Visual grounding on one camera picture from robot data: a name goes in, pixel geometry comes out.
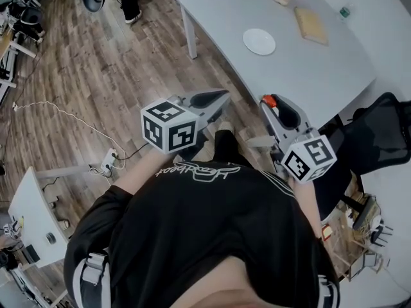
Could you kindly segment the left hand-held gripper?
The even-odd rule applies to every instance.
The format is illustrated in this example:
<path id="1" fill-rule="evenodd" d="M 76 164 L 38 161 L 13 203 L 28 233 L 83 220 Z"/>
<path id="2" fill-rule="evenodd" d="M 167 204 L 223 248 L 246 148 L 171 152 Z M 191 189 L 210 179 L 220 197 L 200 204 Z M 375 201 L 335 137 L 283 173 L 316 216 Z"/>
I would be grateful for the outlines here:
<path id="1" fill-rule="evenodd" d="M 163 153 L 196 155 L 207 140 L 200 129 L 202 117 L 215 122 L 229 101 L 229 91 L 220 89 L 160 98 L 141 111 L 143 138 Z"/>

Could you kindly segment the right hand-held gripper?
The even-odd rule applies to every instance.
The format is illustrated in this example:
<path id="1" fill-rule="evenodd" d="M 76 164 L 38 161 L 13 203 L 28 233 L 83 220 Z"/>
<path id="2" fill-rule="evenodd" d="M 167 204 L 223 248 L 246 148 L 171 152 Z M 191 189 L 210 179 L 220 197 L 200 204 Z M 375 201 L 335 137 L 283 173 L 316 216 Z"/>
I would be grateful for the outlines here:
<path id="1" fill-rule="evenodd" d="M 273 97 L 278 115 L 269 104 L 259 103 L 269 135 L 251 138 L 247 146 L 270 148 L 276 172 L 290 175 L 300 184 L 323 176 L 337 161 L 328 138 L 310 126 L 306 113 L 295 103 L 281 95 Z"/>

